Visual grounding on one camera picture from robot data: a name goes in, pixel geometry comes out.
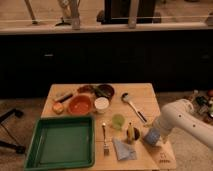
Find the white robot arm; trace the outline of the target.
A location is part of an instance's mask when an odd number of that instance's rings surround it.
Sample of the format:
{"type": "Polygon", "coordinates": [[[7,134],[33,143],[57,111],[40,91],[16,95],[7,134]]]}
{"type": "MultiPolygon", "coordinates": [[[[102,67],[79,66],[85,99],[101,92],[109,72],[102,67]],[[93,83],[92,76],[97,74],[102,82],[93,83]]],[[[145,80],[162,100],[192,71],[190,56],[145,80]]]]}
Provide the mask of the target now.
{"type": "Polygon", "coordinates": [[[161,108],[161,114],[153,121],[153,127],[164,137],[174,127],[178,127],[213,150],[213,126],[192,116],[193,111],[193,104],[186,99],[168,103],[161,108]]]}

